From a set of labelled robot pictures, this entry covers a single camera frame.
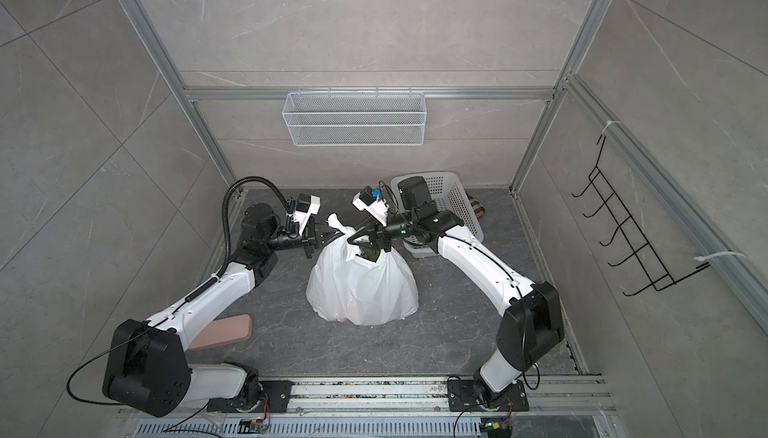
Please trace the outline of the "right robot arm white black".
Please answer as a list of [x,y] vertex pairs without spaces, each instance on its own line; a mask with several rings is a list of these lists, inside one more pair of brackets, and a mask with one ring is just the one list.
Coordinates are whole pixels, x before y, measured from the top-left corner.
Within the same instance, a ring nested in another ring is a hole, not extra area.
[[395,238],[415,238],[453,263],[486,295],[501,316],[496,350],[474,374],[479,401],[490,404],[564,340],[557,289],[517,273],[479,242],[451,211],[420,217],[416,212],[393,215],[382,224],[363,222],[347,239],[351,245],[388,251]]

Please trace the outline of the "white plastic bag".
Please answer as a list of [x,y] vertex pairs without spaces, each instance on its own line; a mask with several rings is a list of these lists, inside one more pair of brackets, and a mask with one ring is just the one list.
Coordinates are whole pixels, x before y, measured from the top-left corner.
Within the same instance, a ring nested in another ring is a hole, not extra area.
[[329,225],[344,237],[327,244],[312,268],[306,298],[326,321],[377,326],[403,320],[418,311],[419,296],[410,266],[395,249],[371,262],[346,238],[355,230],[332,213]]

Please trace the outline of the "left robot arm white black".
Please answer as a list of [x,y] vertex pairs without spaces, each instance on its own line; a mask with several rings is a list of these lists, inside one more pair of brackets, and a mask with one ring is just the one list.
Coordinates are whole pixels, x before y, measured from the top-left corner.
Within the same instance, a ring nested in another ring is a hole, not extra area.
[[102,393],[154,417],[179,405],[205,400],[212,411],[249,412],[260,406],[263,388],[254,368],[237,364],[191,365],[186,351],[214,320],[260,285],[278,262],[280,250],[320,244],[315,216],[320,199],[301,194],[282,223],[265,203],[249,207],[235,252],[222,272],[144,321],[128,319],[113,334]]

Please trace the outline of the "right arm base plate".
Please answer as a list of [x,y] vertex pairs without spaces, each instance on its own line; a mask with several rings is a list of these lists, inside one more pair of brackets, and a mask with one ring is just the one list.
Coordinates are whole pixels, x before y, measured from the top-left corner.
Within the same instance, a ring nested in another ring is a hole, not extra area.
[[512,411],[530,409],[522,382],[510,384],[501,392],[493,392],[478,379],[460,379],[451,375],[446,380],[446,392],[451,411]]

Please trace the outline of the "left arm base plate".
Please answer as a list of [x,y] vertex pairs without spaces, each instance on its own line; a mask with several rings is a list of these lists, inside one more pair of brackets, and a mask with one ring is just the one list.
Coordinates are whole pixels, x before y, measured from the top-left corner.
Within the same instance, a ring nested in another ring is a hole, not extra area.
[[221,413],[285,413],[291,398],[293,382],[268,380],[248,382],[245,391],[235,398],[218,398],[208,402],[208,412]]

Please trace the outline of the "green-yellow pineapple front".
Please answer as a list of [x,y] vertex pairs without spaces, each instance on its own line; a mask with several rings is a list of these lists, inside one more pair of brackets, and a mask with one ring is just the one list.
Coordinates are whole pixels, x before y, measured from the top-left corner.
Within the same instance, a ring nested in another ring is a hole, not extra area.
[[365,260],[376,262],[379,259],[381,251],[370,247],[360,246],[358,256]]

